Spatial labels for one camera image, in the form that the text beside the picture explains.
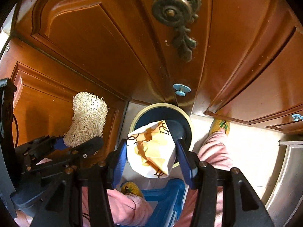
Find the white orange paper bag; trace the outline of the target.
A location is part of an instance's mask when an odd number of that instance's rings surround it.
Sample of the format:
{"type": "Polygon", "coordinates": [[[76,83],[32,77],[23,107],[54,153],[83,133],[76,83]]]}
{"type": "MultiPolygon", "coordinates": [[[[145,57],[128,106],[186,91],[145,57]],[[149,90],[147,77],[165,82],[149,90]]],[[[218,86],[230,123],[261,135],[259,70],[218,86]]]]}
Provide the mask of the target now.
{"type": "Polygon", "coordinates": [[[167,178],[176,160],[176,145],[164,120],[129,133],[126,150],[132,170],[145,178],[167,178]]]}

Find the wooden cabinet door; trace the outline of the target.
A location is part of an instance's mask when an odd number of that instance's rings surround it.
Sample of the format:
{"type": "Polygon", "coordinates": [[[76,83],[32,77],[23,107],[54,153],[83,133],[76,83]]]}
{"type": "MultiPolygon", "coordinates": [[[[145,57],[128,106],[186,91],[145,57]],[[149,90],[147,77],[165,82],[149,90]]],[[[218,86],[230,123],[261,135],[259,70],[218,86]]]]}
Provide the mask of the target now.
{"type": "Polygon", "coordinates": [[[16,33],[127,101],[176,102],[140,0],[21,0],[16,33]]]}

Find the ornate bronze door knob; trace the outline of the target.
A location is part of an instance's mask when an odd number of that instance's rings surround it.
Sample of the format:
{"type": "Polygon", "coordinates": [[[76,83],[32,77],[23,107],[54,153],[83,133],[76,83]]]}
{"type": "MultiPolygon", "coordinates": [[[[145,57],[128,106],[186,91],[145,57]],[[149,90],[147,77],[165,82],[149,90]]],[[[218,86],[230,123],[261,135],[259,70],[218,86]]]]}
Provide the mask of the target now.
{"type": "Polygon", "coordinates": [[[193,50],[197,46],[187,26],[197,20],[200,7],[201,0],[153,0],[152,3],[154,18],[176,31],[172,44],[178,50],[179,57],[186,62],[192,60],[193,50]]]}

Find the blue door stopper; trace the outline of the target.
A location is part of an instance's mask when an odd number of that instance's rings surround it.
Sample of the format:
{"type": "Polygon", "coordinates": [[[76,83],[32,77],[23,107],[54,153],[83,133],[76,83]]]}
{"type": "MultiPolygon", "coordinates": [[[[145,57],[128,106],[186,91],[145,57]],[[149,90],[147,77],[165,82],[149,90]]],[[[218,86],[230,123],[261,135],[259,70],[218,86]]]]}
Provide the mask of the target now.
{"type": "Polygon", "coordinates": [[[183,85],[183,84],[173,84],[173,88],[175,90],[175,94],[177,96],[181,96],[181,97],[186,96],[186,94],[190,93],[190,91],[191,91],[190,87],[183,85]]]}

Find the yellow slipper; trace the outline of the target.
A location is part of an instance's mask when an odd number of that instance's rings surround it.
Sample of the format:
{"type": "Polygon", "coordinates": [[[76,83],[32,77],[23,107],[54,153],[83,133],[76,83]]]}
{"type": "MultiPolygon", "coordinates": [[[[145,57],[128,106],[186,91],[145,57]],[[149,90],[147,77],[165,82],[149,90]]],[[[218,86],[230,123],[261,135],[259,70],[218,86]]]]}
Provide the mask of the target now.
{"type": "Polygon", "coordinates": [[[215,132],[222,132],[226,135],[229,135],[230,123],[228,121],[225,121],[225,120],[214,119],[212,124],[211,124],[209,134],[211,135],[215,132]]]}

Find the round black trash bin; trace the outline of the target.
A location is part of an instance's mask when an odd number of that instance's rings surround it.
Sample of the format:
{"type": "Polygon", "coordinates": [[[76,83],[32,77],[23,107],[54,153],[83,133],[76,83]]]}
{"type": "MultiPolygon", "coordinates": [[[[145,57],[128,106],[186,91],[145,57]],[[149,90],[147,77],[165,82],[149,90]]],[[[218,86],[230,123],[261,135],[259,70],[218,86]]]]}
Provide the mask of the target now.
{"type": "MultiPolygon", "coordinates": [[[[190,119],[183,110],[174,105],[158,103],[146,107],[135,117],[129,133],[161,120],[166,122],[174,142],[176,143],[178,139],[184,140],[187,149],[191,151],[192,128],[190,119]]],[[[179,162],[176,157],[173,168],[177,165],[179,162]]]]}

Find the beige loofah sponge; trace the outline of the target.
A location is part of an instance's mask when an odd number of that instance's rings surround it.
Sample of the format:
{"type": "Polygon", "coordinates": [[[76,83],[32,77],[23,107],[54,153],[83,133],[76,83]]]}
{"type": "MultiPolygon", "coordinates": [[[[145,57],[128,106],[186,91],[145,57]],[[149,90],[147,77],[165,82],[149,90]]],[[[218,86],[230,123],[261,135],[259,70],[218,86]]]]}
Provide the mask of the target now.
{"type": "Polygon", "coordinates": [[[64,144],[75,148],[96,136],[102,137],[107,112],[103,98],[88,92],[75,95],[72,124],[63,136],[64,144]]]}

